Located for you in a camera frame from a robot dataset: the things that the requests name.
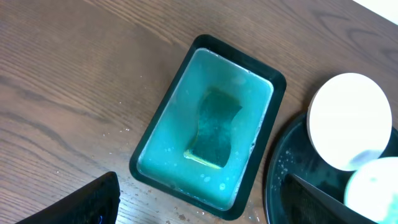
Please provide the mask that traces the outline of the white plate with green smear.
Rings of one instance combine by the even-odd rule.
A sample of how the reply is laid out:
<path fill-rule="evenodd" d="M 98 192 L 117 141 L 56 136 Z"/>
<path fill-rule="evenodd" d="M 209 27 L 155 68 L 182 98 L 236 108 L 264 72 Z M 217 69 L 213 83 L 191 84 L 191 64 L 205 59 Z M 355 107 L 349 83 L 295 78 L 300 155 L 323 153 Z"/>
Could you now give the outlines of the white plate with green smear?
<path fill-rule="evenodd" d="M 313 96 L 307 133 L 314 149 L 332 167 L 353 171 L 381 156 L 392 131 L 387 96 L 372 79 L 343 73 Z"/>

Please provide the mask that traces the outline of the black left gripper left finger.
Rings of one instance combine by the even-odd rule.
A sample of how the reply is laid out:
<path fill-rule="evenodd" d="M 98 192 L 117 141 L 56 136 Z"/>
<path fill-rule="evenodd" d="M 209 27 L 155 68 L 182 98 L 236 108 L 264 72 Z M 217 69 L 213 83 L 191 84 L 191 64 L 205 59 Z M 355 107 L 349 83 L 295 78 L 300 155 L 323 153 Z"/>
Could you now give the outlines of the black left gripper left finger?
<path fill-rule="evenodd" d="M 117 174 L 107 172 L 17 224 L 115 224 L 119 197 Z"/>

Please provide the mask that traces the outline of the green yellow sponge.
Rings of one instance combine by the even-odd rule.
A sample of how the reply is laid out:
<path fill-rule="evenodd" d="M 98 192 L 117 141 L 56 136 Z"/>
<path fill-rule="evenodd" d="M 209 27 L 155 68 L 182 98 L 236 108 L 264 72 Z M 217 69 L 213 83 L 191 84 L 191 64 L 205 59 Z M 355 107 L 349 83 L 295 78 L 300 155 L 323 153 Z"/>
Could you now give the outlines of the green yellow sponge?
<path fill-rule="evenodd" d="M 242 109 L 234 96 L 209 88 L 198 107 L 197 131 L 184 157 L 213 169 L 222 169 L 231 155 L 232 121 Z"/>

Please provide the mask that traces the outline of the turquoise plate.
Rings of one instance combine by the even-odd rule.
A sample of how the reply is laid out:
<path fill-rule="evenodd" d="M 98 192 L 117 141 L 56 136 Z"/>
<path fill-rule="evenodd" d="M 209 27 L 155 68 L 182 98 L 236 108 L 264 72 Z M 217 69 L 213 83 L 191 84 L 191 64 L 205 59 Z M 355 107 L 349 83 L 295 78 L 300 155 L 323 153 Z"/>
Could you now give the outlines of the turquoise plate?
<path fill-rule="evenodd" d="M 347 183 L 344 205 L 376 223 L 397 224 L 397 158 L 360 167 Z"/>

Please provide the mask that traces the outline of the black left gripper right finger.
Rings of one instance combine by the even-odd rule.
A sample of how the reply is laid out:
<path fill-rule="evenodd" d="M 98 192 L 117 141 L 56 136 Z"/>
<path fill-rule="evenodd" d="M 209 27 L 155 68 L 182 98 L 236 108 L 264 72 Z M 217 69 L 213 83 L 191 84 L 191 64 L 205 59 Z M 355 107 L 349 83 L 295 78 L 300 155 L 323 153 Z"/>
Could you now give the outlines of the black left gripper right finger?
<path fill-rule="evenodd" d="M 289 223 L 376 224 L 295 174 L 287 174 L 281 201 Z"/>

